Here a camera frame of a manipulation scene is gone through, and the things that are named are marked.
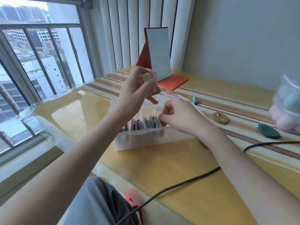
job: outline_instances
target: power cord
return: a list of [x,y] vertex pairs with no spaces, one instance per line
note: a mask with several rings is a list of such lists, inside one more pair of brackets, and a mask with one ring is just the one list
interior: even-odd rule
[[[265,145],[279,145],[279,144],[299,144],[300,141],[278,141],[278,142],[262,142],[262,143],[258,143],[258,144],[253,144],[253,145],[250,145],[248,147],[246,147],[243,152],[246,152],[248,151],[250,148],[254,148],[254,147],[259,147],[259,146],[265,146]],[[221,167],[218,166],[216,167],[215,169],[211,170],[211,171],[208,171],[207,173],[205,174],[201,174],[197,177],[194,177],[194,178],[191,178],[189,180],[186,180],[186,181],[183,181],[183,182],[180,182],[176,185],[172,185],[170,187],[167,187],[161,191],[159,191],[158,193],[156,193],[155,195],[153,195],[152,197],[150,197],[145,203],[141,204],[140,206],[138,206],[137,208],[133,209],[133,211],[131,211],[130,213],[128,213],[124,218],[122,218],[118,223],[117,225],[120,225],[121,223],[123,223],[129,216],[131,216],[133,213],[135,213],[136,211],[140,210],[141,208],[143,208],[145,205],[147,205],[148,203],[150,203],[153,199],[155,199],[156,197],[158,197],[159,195],[161,195],[162,193],[164,192],[167,192],[168,190],[171,190],[171,189],[174,189],[176,187],[179,187],[181,185],[184,185],[184,184],[187,184],[189,182],[192,182],[192,181],[196,181],[196,180],[200,180],[200,179],[203,179],[203,178],[206,178],[210,175],[212,175],[213,173],[217,172],[218,170],[221,170]]]

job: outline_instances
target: desk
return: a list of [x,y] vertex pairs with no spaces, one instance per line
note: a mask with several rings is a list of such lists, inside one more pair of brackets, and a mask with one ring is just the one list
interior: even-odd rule
[[[87,83],[36,106],[33,113],[72,142],[78,142],[109,112],[110,100],[117,99],[129,73],[130,69],[124,69]],[[273,127],[268,107],[274,91],[179,71],[173,74],[189,80],[174,91],[162,90],[199,97],[201,111],[210,120],[215,111],[225,113],[231,119],[228,125],[214,123],[241,149],[272,141],[262,136],[256,126],[261,123]],[[300,140],[300,136],[280,133],[283,141]],[[248,155],[300,198],[299,145],[257,147]],[[121,152],[116,152],[111,144],[100,161],[149,196],[218,166],[212,153],[197,139]],[[257,224],[223,171],[171,190],[158,200],[194,224]]]

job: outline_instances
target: person's right hand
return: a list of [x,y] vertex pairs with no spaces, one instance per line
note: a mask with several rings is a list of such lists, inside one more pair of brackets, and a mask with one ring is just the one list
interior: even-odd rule
[[199,137],[200,129],[212,125],[189,101],[183,99],[167,101],[159,120],[163,126],[169,124],[180,132],[196,137]]

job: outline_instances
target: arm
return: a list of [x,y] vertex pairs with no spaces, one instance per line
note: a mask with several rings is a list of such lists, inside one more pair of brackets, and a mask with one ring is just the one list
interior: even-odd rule
[[141,74],[155,72],[137,67],[122,84],[114,109],[74,148],[55,160],[0,208],[1,224],[57,224],[73,198],[122,127],[141,108],[155,78],[138,90]]
[[258,224],[299,224],[300,200],[257,166],[188,101],[168,101],[159,119],[199,138],[211,150]]

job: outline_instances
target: sky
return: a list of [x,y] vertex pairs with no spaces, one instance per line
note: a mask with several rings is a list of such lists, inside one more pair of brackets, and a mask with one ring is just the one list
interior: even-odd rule
[[40,7],[43,9],[48,10],[47,3],[46,2],[41,2],[41,1],[29,1],[29,0],[0,0],[0,6],[2,5],[11,5],[13,7],[17,6],[36,6]]

